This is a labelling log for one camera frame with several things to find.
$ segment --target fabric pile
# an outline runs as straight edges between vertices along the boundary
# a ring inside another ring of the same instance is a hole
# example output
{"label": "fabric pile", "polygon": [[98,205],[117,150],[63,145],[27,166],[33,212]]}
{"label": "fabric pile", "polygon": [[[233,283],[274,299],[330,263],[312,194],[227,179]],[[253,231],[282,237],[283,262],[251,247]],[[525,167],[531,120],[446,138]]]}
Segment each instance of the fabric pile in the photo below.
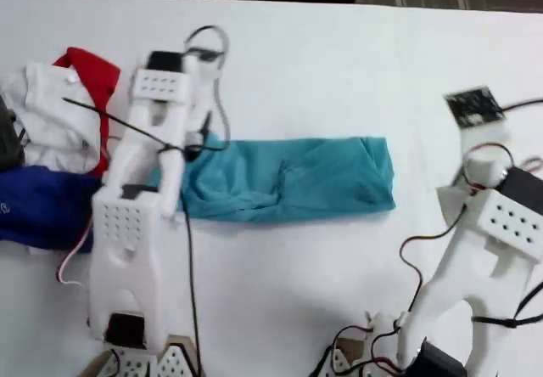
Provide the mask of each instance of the fabric pile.
{"label": "fabric pile", "polygon": [[25,165],[0,172],[0,239],[66,250],[81,237],[108,168],[109,121],[62,98],[106,110],[119,75],[97,55],[68,48],[53,65],[30,62],[2,81]]}

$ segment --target blue cloth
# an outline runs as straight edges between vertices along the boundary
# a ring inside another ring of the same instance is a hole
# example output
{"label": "blue cloth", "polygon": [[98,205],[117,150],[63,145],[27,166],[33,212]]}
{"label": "blue cloth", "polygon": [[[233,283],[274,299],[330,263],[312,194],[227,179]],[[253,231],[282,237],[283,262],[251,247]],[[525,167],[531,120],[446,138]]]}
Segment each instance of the blue cloth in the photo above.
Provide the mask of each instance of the blue cloth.
{"label": "blue cloth", "polygon": [[182,192],[192,217],[288,222],[392,210],[393,176],[384,138],[232,141],[186,165]]}
{"label": "blue cloth", "polygon": [[[69,250],[91,216],[98,177],[27,166],[0,172],[0,239],[46,250]],[[92,247],[89,234],[81,252]]]}

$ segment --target white cloth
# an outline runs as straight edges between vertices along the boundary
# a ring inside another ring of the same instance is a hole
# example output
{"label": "white cloth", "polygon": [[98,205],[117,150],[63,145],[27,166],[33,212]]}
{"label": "white cloth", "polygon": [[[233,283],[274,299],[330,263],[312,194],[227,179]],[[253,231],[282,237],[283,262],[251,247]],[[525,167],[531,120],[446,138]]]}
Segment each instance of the white cloth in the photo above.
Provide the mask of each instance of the white cloth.
{"label": "white cloth", "polygon": [[75,70],[29,63],[6,78],[0,95],[17,116],[15,129],[26,130],[22,140],[26,165],[74,173],[89,172],[97,165],[98,114],[62,99],[93,104]]}

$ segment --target electrical wire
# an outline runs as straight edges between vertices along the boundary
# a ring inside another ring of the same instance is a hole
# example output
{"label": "electrical wire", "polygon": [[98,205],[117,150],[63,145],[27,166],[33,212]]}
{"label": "electrical wire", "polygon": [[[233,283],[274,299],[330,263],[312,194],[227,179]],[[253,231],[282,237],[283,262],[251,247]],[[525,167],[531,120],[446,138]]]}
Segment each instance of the electrical wire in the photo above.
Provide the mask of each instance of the electrical wire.
{"label": "electrical wire", "polygon": [[417,300],[418,294],[420,293],[421,288],[423,287],[424,278],[423,278],[423,273],[421,272],[421,270],[416,265],[414,265],[413,263],[407,261],[407,259],[404,257],[404,249],[406,248],[406,246],[409,243],[411,243],[412,241],[414,241],[416,239],[440,239],[442,237],[445,237],[448,233],[450,233],[452,231],[452,229],[454,227],[456,227],[456,225],[458,224],[458,222],[462,218],[462,215],[466,211],[466,208],[467,208],[466,205],[464,205],[462,207],[462,209],[460,210],[460,214],[458,215],[456,220],[454,222],[452,222],[452,224],[444,232],[436,234],[436,235],[413,235],[413,236],[409,237],[408,239],[406,239],[403,243],[401,243],[400,259],[406,265],[413,268],[413,270],[415,270],[415,272],[417,273],[417,276],[418,276],[417,290],[415,291],[415,295],[413,296],[413,299],[411,300],[411,304],[409,305],[409,309],[407,310],[408,312],[410,312],[411,309],[413,308],[413,306],[415,305],[415,301]]}
{"label": "electrical wire", "polygon": [[193,246],[193,230],[190,226],[190,216],[188,215],[188,206],[185,197],[181,192],[181,205],[183,208],[183,214],[185,215],[185,225],[187,228],[188,237],[188,283],[190,287],[190,300],[193,309],[193,327],[194,327],[194,344],[196,346],[196,364],[197,364],[197,376],[202,375],[202,357],[200,353],[200,338],[198,327],[198,312],[196,310],[196,292],[194,288],[194,246]]}
{"label": "electrical wire", "polygon": [[[393,335],[396,335],[397,333],[400,332],[400,327],[394,325],[394,329],[390,332],[387,332],[387,333],[382,333],[381,335],[377,335],[375,336],[375,339],[373,339],[373,342],[372,342],[372,345],[371,345],[371,348],[370,348],[370,353],[372,354],[372,359],[376,358],[375,357],[375,345],[377,344],[377,342],[381,339],[383,339],[384,337],[389,337],[389,336],[393,336]],[[395,364],[392,364],[392,366],[390,366],[394,371],[391,372],[390,370],[384,368],[383,366],[381,366],[380,364],[376,363],[377,367],[379,367],[380,369],[382,369],[383,371],[386,371],[387,373],[391,374],[391,375],[400,375],[401,373],[403,373],[405,370],[403,370],[402,368],[396,366]]]}
{"label": "electrical wire", "polygon": [[513,111],[517,108],[523,108],[529,105],[535,105],[535,104],[543,104],[543,98],[534,98],[534,99],[528,99],[526,101],[521,101],[520,103],[510,104],[505,107],[501,107],[501,110],[503,112]]}
{"label": "electrical wire", "polygon": [[334,375],[337,375],[337,376],[349,375],[349,374],[353,373],[356,370],[363,369],[368,364],[374,364],[374,363],[375,364],[383,363],[383,364],[386,364],[386,365],[390,366],[392,369],[397,368],[397,366],[395,366],[394,363],[392,362],[392,360],[390,360],[388,357],[379,356],[379,357],[374,357],[374,358],[372,358],[370,360],[366,360],[364,362],[358,363],[358,364],[356,364],[356,365],[354,365],[354,366],[352,366],[352,367],[350,367],[350,368],[348,368],[346,370],[343,370],[343,371],[336,370],[333,361],[334,361],[334,353],[335,353],[335,350],[336,350],[336,347],[337,347],[337,344],[338,344],[338,339],[341,336],[341,334],[344,333],[348,329],[356,329],[356,330],[360,330],[361,332],[364,332],[364,333],[372,333],[373,332],[373,329],[364,328],[362,326],[358,326],[358,325],[355,325],[355,324],[345,326],[344,328],[342,328],[334,336],[332,345],[327,347],[327,349],[325,350],[321,360],[317,364],[315,370],[310,374],[310,377],[317,377],[318,376],[318,373],[320,372],[322,366],[324,365],[324,363],[326,361],[326,357],[328,356],[328,353],[330,353],[330,352],[332,353],[332,355],[330,356],[330,369],[332,370]]}
{"label": "electrical wire", "polygon": [[543,168],[543,159],[539,156],[533,156],[523,161],[518,167],[523,171],[536,173]]}
{"label": "electrical wire", "polygon": [[[221,39],[221,57],[219,58],[219,63],[217,65],[217,70],[220,71],[220,74],[222,73],[222,68],[224,67],[224,64],[227,62],[227,56],[228,51],[230,50],[230,41],[228,39],[227,33],[222,29],[220,26],[217,25],[205,25],[202,27],[199,27],[195,31],[193,31],[188,37],[185,39],[185,52],[187,52],[190,49],[190,45],[193,42],[194,38],[202,33],[203,31],[214,31],[217,36]],[[219,111],[219,115],[222,119],[222,125],[224,126],[224,145],[220,148],[206,148],[207,150],[213,150],[213,151],[221,151],[225,150],[230,146],[230,122],[228,121],[228,115],[226,111],[224,110],[224,107],[222,106],[221,101],[221,78],[218,76],[213,81],[213,98],[215,100],[216,107]],[[193,150],[200,150],[203,149],[201,145],[190,145],[187,146],[187,149],[193,149]]]}
{"label": "electrical wire", "polygon": [[115,357],[115,361],[117,362],[117,370],[113,374],[108,375],[107,377],[116,377],[120,372],[120,357],[114,349],[110,349],[110,350],[113,356]]}
{"label": "electrical wire", "polygon": [[98,115],[100,116],[103,116],[103,117],[106,117],[106,118],[109,118],[110,120],[112,121],[115,121],[117,122],[118,124],[121,124],[123,127],[127,127],[127,128],[130,128],[132,129],[133,131],[136,131],[136,132],[139,132],[141,133],[143,136],[145,137],[148,137],[148,138],[151,138],[153,139],[154,141],[160,143],[161,145],[164,146],[163,149],[166,149],[166,150],[169,150],[169,149],[177,149],[177,150],[180,150],[181,152],[183,152],[183,149],[178,147],[178,146],[175,146],[175,145],[172,145],[171,143],[167,143],[165,141],[163,141],[162,139],[158,138],[158,137],[155,137],[152,133],[150,132],[147,132],[147,131],[144,131],[143,129],[140,129],[138,127],[135,127],[133,126],[132,124],[129,124],[128,122],[126,121],[123,121],[121,118],[117,118],[116,116],[114,115],[111,115],[109,112],[106,112],[104,110],[100,110],[98,108],[95,108],[93,107],[92,105],[87,105],[87,104],[83,104],[83,103],[80,103],[79,101],[75,101],[74,99],[71,99],[71,98],[66,98],[66,97],[63,97],[62,98],[64,101],[66,101],[67,103],[70,103],[70,104],[73,104],[73,105],[77,105],[79,107],[82,107],[82,108],[85,108],[87,110],[90,110],[90,111],[94,111],[96,112]]}
{"label": "electrical wire", "polygon": [[63,260],[60,262],[59,266],[57,267],[56,271],[56,278],[57,281],[59,281],[62,285],[77,285],[83,288],[83,284],[79,281],[66,281],[64,280],[64,270],[66,266],[68,265],[68,262],[70,262],[71,258],[81,249],[83,244],[85,244],[85,240],[87,239],[88,232],[90,231],[92,226],[92,217],[88,219],[87,226],[85,227],[85,230],[83,231],[83,234],[81,235],[79,241],[73,246],[73,248],[66,254],[66,256],[63,258]]}
{"label": "electrical wire", "polygon": [[518,304],[515,316],[510,319],[489,318],[486,316],[473,316],[472,321],[480,324],[497,324],[509,329],[516,329],[518,326],[526,324],[537,324],[543,320],[541,315],[532,316],[524,319],[517,319],[520,312],[543,290],[543,282],[537,284]]}

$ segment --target perforated white bracket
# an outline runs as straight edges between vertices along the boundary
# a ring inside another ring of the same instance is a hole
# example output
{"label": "perforated white bracket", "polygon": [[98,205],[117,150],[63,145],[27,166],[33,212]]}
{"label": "perforated white bracket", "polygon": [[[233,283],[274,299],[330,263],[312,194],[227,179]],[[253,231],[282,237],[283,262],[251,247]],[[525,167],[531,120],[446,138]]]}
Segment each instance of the perforated white bracket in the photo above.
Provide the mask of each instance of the perforated white bracket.
{"label": "perforated white bracket", "polygon": [[156,357],[118,350],[111,354],[97,377],[146,377],[148,369],[156,369]]}
{"label": "perforated white bracket", "polygon": [[543,258],[543,217],[495,190],[480,192],[469,204],[467,227],[522,251],[538,262]]}
{"label": "perforated white bracket", "polygon": [[[333,356],[333,359],[332,359],[333,367],[336,372],[342,372],[352,367],[351,364],[349,364],[349,362],[345,358],[345,355],[343,354],[343,352],[339,349],[335,349],[333,353],[332,351],[328,353],[326,362],[324,362],[324,364],[322,365],[322,369],[321,369],[321,372],[319,373],[319,377],[335,377],[336,374],[333,372],[332,365],[330,363],[331,356]],[[358,370],[353,371],[351,374],[348,374],[348,376],[358,377]]]}
{"label": "perforated white bracket", "polygon": [[119,350],[120,365],[111,355],[97,377],[194,377],[185,352],[179,346],[169,346],[157,363],[155,356]]}
{"label": "perforated white bracket", "polygon": [[186,103],[189,100],[188,79],[183,73],[138,69],[132,95],[134,98]]}

